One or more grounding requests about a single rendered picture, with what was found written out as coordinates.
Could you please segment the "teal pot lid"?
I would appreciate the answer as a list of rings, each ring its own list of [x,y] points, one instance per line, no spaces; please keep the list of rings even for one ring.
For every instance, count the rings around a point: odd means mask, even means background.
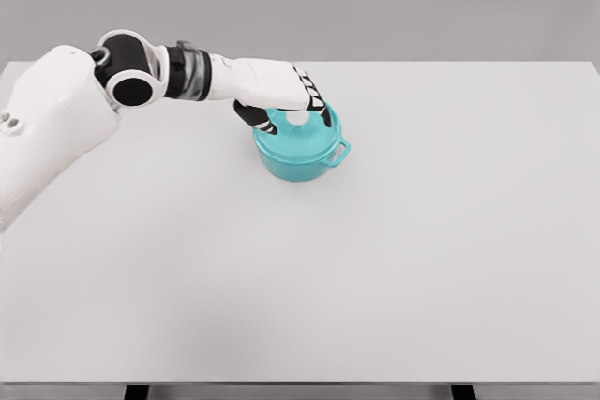
[[[327,104],[331,125],[326,126],[317,111],[308,111],[302,125],[288,121],[288,113],[278,109],[267,111],[277,134],[254,129],[253,139],[260,152],[275,160],[302,163],[316,161],[335,150],[341,139],[341,125],[335,110]]]

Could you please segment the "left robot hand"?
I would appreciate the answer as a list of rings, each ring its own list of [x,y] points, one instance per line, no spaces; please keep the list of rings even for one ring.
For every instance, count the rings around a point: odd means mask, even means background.
[[[267,111],[314,111],[332,126],[329,107],[309,75],[291,62],[238,58],[232,60],[233,109],[250,127],[270,135],[278,128]]]

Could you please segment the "teal pot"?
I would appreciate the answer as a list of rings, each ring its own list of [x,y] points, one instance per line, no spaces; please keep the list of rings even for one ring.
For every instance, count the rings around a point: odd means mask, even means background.
[[[258,153],[266,169],[276,177],[290,182],[305,182],[324,175],[328,170],[336,168],[350,153],[351,145],[343,138],[337,148],[316,161],[292,163],[275,160],[262,152]]]

